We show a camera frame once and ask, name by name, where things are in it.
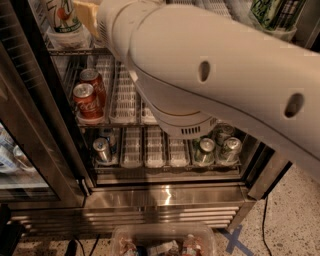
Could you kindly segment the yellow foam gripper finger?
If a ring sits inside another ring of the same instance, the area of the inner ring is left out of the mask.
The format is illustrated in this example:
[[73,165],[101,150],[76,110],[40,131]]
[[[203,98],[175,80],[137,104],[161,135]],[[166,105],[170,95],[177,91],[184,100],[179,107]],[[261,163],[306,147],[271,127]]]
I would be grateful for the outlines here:
[[73,5],[81,23],[88,30],[95,30],[97,27],[96,15],[100,6],[100,0],[73,0]]

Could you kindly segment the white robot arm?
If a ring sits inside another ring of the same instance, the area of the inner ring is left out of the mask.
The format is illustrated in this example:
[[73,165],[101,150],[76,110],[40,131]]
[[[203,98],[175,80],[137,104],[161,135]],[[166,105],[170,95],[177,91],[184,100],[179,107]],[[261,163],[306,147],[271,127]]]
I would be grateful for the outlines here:
[[320,54],[191,5],[73,1],[168,134],[215,117],[320,179]]

